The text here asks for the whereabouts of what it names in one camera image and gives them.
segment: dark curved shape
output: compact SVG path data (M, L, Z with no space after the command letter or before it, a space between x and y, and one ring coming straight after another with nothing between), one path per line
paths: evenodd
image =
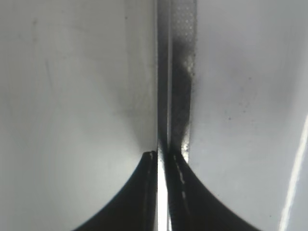
M167 155L166 175L173 231L258 231L201 183L177 148Z
M157 191L157 153L146 152L121 191L75 231L151 231Z

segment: metal strip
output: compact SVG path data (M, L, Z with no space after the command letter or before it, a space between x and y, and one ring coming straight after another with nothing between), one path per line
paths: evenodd
M170 145L189 159L196 0L156 0L159 231L171 230L164 159Z
M167 186L164 155L170 144L171 129L171 1L157 0L155 10L158 118L157 230L167 231Z

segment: vertical strip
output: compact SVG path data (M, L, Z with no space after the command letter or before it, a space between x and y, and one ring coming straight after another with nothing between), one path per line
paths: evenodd
M171 1L156 0L156 69L158 118L157 229L167 231L167 186L165 154L171 131Z

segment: black object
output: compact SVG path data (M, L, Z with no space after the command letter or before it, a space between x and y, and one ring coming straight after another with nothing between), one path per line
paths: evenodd
M146 152L121 191L75 231L153 230L157 189L157 154Z

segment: white background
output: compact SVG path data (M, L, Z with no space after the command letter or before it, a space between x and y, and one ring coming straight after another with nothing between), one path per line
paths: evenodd
M198 1L189 163L264 231L308 230L307 10L304 0Z
M156 148L151 0L0 1L0 230L69 231Z

